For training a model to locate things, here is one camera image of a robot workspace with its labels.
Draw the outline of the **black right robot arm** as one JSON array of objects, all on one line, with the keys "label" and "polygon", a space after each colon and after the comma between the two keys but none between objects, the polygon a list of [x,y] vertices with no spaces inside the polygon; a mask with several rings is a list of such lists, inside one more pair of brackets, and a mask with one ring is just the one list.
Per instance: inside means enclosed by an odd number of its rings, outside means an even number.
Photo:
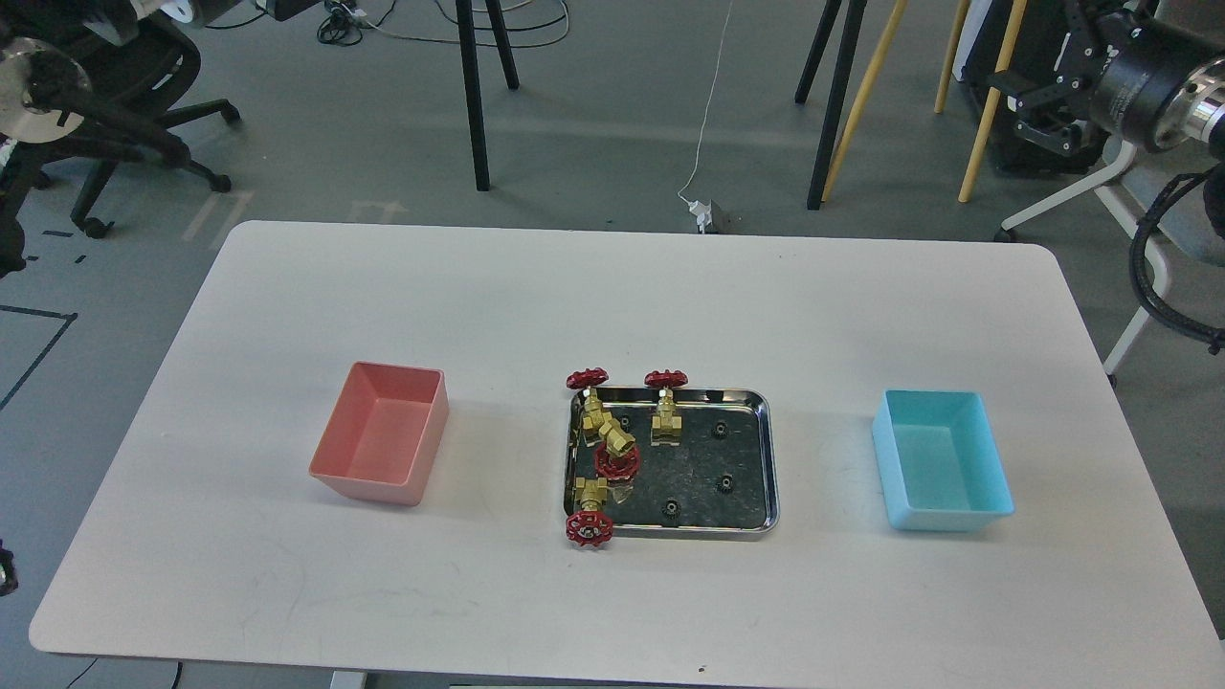
[{"label": "black right robot arm", "polygon": [[989,78],[1016,114],[1016,136],[1065,157],[1098,131],[1149,153],[1197,141],[1223,161],[1221,45],[1122,1],[1067,1],[1065,13],[1047,82],[1012,70]]}]

